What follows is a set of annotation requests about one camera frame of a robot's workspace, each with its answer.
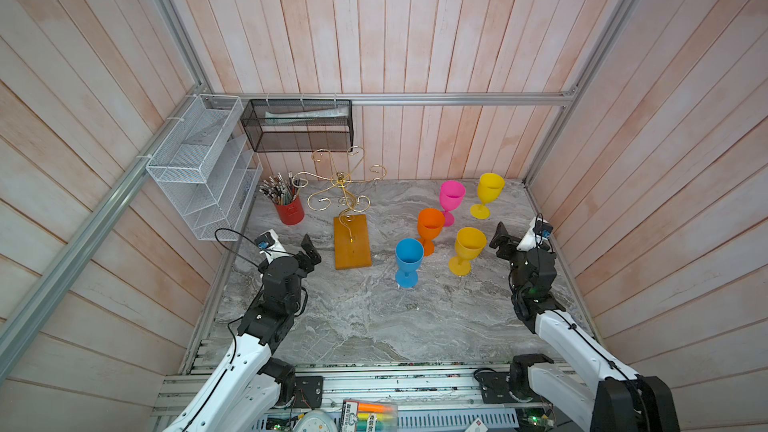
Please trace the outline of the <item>dark yellow wine glass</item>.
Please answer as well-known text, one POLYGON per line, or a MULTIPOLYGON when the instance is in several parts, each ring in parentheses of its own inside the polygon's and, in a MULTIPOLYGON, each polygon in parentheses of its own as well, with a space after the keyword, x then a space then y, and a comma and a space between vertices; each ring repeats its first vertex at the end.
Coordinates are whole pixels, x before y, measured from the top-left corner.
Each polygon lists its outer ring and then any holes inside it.
POLYGON ((456 276, 467 276, 472 270, 471 262, 480 255, 486 244, 487 238, 479 229, 460 229, 455 242, 456 255, 449 261, 449 270, 456 276))

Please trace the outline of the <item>light yellow wine glass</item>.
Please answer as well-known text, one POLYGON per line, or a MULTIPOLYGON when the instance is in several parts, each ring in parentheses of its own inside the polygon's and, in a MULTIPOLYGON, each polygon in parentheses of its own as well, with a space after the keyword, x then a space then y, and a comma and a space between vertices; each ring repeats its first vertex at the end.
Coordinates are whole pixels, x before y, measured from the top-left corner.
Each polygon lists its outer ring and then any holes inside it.
POLYGON ((481 175, 477 187, 479 204, 472 205, 470 214, 472 217, 485 220, 490 217, 488 204, 495 201, 505 187, 505 179, 496 173, 484 173, 481 175))

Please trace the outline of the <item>pink wine glass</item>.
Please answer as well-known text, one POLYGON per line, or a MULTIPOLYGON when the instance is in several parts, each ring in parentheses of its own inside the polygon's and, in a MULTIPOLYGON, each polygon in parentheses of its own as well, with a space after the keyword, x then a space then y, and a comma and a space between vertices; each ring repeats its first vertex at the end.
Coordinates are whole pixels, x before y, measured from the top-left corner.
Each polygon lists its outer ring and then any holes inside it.
POLYGON ((443 209, 445 227, 450 227, 454 224, 455 218, 452 212, 461 205, 465 194, 465 186, 458 181, 448 180, 442 183, 440 188, 439 201, 440 206, 443 209))

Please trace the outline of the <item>orange wine glass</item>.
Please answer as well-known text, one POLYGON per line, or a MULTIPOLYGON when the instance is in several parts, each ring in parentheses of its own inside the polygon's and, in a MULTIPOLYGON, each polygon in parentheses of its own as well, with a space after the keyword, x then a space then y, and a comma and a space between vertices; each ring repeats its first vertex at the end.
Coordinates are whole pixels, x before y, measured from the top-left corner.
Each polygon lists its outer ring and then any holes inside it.
POLYGON ((423 209, 417 220, 419 242, 424 249, 424 256, 430 256, 435 251, 434 240, 439 236, 445 224, 445 217, 441 210, 435 208, 423 209))

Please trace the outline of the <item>blue wine glass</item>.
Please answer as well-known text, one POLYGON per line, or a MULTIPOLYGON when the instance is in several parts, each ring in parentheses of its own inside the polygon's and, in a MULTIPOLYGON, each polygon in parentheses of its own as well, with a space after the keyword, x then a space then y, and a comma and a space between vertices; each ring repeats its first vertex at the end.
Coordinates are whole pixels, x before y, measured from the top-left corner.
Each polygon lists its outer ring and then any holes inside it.
POLYGON ((413 288, 419 280, 418 269, 424 258, 423 245, 416 239, 401 240, 395 248, 395 280, 401 288, 413 288))

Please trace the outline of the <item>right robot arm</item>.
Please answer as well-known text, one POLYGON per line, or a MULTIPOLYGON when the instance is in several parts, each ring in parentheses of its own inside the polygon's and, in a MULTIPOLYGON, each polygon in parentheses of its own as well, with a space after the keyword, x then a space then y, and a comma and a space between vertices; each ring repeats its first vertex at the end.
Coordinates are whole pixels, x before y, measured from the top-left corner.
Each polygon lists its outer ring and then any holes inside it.
POLYGON ((679 430, 666 383, 640 374, 609 353, 554 297, 551 286, 557 271, 551 232, 540 216, 521 238, 499 223, 489 246, 510 265, 508 283, 518 320, 553 347, 578 377, 565 376, 544 354, 517 355, 508 375, 510 396, 518 401, 544 398, 584 431, 679 430))

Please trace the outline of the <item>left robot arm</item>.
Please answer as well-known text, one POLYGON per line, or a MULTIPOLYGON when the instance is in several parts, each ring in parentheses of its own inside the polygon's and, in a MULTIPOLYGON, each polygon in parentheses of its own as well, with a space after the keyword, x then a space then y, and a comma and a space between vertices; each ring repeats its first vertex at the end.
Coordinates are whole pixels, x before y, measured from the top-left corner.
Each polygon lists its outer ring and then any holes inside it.
POLYGON ((309 235, 296 253, 281 250, 271 231, 254 244, 266 254, 257 265, 261 288, 236 320, 225 356, 168 431, 251 431, 271 408, 294 400, 295 367, 273 353, 306 310, 302 280, 322 258, 309 235))

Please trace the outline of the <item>gold wine glass rack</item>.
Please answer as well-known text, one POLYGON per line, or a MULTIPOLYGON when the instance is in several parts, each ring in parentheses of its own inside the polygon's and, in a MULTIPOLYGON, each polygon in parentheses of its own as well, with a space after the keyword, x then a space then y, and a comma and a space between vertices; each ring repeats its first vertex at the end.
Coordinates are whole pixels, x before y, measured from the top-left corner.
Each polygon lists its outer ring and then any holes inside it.
POLYGON ((365 194, 355 194, 350 189, 353 185, 375 183, 383 180, 387 169, 380 164, 371 165, 369 171, 373 174, 370 179, 353 179, 352 173, 364 163, 365 151, 362 147, 351 146, 346 152, 348 158, 357 158, 357 163, 351 171, 340 171, 333 159, 333 153, 328 149, 317 149, 312 152, 316 163, 327 160, 330 173, 325 176, 308 171, 296 173, 291 183, 299 190, 309 184, 309 177, 325 181, 328 186, 314 192, 306 199, 306 204, 313 211, 325 211, 334 203, 342 206, 342 210, 333 220, 335 268, 337 270, 364 268, 372 265, 368 223, 365 212, 370 208, 371 200, 365 194))

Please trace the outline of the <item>red pen cup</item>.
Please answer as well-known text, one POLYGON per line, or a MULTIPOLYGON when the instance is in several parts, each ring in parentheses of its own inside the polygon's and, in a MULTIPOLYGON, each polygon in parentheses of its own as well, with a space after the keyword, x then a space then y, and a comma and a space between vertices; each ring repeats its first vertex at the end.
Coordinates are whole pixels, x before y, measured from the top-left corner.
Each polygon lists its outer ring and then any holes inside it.
POLYGON ((299 224, 305 217, 301 198, 296 194, 290 203, 276 204, 277 214, 280 221, 287 226, 299 224))

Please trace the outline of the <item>white round device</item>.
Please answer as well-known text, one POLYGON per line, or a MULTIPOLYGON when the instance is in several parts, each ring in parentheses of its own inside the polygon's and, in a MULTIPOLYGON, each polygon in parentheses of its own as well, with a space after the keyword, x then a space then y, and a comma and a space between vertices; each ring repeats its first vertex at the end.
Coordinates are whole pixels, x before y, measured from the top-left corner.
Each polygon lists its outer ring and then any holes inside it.
POLYGON ((322 410, 303 414, 292 428, 293 432, 337 432, 334 419, 322 410))

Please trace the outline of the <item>highlighter marker box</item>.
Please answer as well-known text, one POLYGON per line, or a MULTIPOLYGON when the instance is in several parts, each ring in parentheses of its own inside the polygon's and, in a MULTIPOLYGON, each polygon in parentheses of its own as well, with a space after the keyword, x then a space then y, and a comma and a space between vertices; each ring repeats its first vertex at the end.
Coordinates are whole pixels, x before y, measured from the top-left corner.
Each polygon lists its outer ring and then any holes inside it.
POLYGON ((347 399, 338 421, 340 432, 392 432, 398 430, 398 408, 382 402, 347 399))

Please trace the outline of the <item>white mesh wall organizer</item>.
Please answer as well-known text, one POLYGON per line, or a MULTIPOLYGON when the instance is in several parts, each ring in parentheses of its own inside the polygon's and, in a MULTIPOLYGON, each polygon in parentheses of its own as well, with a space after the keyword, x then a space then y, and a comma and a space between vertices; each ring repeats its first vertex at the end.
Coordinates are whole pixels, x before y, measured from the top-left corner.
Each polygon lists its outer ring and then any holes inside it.
POLYGON ((195 96, 147 164, 198 240, 237 241, 252 205, 263 165, 236 131, 243 112, 237 96, 195 96))

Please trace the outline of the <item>black mesh wall basket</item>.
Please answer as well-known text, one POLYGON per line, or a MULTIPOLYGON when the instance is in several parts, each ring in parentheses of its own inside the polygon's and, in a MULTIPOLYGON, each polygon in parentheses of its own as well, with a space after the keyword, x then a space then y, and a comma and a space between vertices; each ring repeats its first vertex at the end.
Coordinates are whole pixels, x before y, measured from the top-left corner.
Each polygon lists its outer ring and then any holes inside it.
POLYGON ((347 152, 355 144, 349 100, 251 99, 240 123, 258 153, 347 152))

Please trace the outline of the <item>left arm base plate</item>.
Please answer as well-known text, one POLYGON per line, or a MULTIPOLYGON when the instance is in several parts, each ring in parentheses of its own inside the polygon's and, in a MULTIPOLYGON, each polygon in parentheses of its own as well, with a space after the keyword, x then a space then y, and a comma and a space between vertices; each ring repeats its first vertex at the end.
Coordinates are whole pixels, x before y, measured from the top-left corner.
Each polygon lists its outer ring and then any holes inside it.
POLYGON ((320 408, 324 378, 320 375, 298 376, 278 382, 268 375, 257 375, 246 387, 244 402, 251 408, 320 408))

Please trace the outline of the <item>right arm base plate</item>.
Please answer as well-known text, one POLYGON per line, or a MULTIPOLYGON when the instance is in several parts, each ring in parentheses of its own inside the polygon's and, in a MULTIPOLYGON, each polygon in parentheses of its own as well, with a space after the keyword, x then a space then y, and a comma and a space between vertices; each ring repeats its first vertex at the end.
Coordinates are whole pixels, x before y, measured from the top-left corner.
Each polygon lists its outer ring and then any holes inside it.
POLYGON ((533 391, 531 368, 500 372, 491 368, 479 368, 473 372, 485 404, 527 404, 532 402, 552 405, 553 402, 533 391))

